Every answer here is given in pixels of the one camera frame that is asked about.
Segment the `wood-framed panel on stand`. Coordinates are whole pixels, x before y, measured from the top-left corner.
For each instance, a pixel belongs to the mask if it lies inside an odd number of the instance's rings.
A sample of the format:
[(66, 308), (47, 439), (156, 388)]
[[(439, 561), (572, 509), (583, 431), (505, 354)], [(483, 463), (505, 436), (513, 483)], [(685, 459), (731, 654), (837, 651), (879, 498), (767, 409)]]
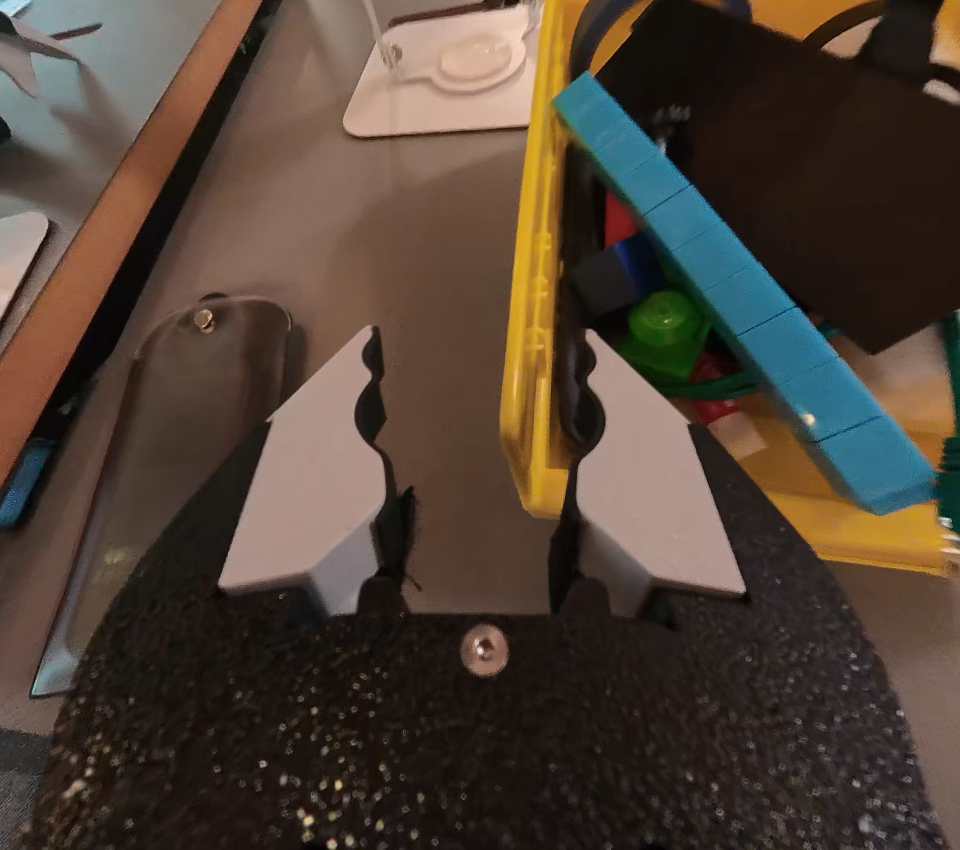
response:
[(528, 126), (546, 0), (413, 20), (374, 38), (342, 126), (355, 138), (492, 131)]

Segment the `grey desk with wooden edge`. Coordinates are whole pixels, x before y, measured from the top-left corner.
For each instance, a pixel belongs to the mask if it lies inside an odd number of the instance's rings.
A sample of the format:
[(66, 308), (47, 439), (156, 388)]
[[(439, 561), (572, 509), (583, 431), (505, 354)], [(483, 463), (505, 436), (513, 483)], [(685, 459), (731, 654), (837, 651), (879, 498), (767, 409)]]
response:
[(2, 217), (53, 225), (2, 322), (1, 473), (14, 467), (264, 0), (32, 0), (40, 97), (2, 77)]

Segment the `light blue cube bar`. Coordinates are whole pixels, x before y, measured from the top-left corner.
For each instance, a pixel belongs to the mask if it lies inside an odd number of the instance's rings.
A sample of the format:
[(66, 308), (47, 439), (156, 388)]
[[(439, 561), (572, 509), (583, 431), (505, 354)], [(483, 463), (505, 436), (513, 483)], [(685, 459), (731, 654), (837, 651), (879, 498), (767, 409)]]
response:
[(598, 80), (581, 75), (553, 106), (834, 490), (877, 516), (931, 502), (930, 460)]

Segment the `dark brown board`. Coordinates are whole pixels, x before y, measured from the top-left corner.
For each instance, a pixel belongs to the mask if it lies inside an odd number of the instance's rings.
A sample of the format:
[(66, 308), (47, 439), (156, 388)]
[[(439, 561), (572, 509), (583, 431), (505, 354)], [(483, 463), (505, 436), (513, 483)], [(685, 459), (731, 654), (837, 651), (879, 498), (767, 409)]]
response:
[(887, 0), (850, 59), (653, 0), (598, 73), (800, 304), (877, 354), (958, 311), (958, 105), (926, 92), (938, 12)]

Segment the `small blue object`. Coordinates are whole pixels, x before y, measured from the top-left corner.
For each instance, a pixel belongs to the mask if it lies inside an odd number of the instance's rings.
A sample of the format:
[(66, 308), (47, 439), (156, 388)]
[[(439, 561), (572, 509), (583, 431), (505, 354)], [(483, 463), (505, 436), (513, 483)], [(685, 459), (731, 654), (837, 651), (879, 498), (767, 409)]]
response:
[(21, 450), (2, 487), (2, 532), (13, 531), (22, 523), (56, 448), (54, 439), (33, 437)]

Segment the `red block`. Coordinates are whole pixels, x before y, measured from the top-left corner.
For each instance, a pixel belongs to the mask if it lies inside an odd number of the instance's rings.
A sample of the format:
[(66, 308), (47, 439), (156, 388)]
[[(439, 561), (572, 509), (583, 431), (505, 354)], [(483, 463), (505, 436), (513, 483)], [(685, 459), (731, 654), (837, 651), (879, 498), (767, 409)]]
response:
[(640, 232), (642, 224), (632, 218), (630, 208), (608, 190), (604, 209), (604, 249), (629, 241)]

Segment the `clear acrylic plate with screw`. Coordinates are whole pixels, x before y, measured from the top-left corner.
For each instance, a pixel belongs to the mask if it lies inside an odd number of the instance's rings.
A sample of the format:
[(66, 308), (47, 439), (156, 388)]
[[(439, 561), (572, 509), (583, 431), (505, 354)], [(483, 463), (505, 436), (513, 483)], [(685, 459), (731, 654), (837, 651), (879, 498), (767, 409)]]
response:
[(92, 635), (140, 560), (280, 405), (292, 328), (280, 304), (214, 293), (164, 317), (144, 338), (31, 698), (72, 687)]

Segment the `yellow plastic bin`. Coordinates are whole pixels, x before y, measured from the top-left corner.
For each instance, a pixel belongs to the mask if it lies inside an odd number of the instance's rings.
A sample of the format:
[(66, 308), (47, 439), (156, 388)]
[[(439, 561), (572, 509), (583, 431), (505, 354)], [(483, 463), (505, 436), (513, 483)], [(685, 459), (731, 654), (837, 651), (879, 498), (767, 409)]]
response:
[[(551, 100), (568, 78), (572, 34), (588, 0), (546, 0), (538, 43), (533, 109), (527, 135), (501, 391), (501, 442), (522, 506), (556, 518), (567, 489), (573, 443), (560, 419), (558, 283), (564, 223), (566, 141)], [(806, 37), (846, 7), (868, 0), (751, 0), (759, 20)], [(841, 353), (884, 407), (936, 463), (953, 428), (954, 412), (943, 358), (933, 330), (904, 341), (885, 356)], [(740, 402), (764, 441), (742, 461), (751, 478), (819, 556), (847, 564), (958, 576), (958, 542), (936, 522), (933, 504), (888, 517), (865, 513), (834, 494), (788, 425), (762, 395)]]

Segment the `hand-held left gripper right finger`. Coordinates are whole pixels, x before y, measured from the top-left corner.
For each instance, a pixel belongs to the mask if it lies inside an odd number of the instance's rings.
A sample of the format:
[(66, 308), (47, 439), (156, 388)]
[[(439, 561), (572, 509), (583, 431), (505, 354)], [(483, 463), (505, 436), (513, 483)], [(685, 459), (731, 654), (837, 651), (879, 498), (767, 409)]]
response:
[(582, 580), (621, 618), (661, 589), (744, 598), (687, 418), (593, 329), (567, 356), (560, 423), (573, 457), (549, 548), (551, 611)]

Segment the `green plastic block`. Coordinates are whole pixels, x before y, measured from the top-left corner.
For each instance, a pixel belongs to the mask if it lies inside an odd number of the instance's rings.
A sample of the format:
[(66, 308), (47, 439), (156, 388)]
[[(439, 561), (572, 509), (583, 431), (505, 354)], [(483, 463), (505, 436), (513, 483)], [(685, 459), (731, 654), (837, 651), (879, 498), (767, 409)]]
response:
[(711, 330), (695, 301), (665, 289), (630, 310), (616, 352), (649, 382), (680, 385), (690, 379)]

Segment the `blue eraser black felt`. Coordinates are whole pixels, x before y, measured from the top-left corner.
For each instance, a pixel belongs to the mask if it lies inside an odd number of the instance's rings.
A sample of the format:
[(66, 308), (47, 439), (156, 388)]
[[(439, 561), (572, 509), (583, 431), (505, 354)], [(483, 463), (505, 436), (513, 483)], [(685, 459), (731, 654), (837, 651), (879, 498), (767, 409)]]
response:
[(567, 283), (584, 325), (638, 304), (642, 288), (617, 246), (579, 260), (567, 273)]

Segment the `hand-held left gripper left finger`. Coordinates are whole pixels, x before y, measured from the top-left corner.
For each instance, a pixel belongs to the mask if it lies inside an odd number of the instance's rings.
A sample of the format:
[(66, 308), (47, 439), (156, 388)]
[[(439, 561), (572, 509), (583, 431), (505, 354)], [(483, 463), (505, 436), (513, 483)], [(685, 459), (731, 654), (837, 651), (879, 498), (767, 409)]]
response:
[(404, 611), (411, 491), (378, 447), (379, 328), (360, 328), (268, 419), (218, 586), (306, 593), (322, 618)]

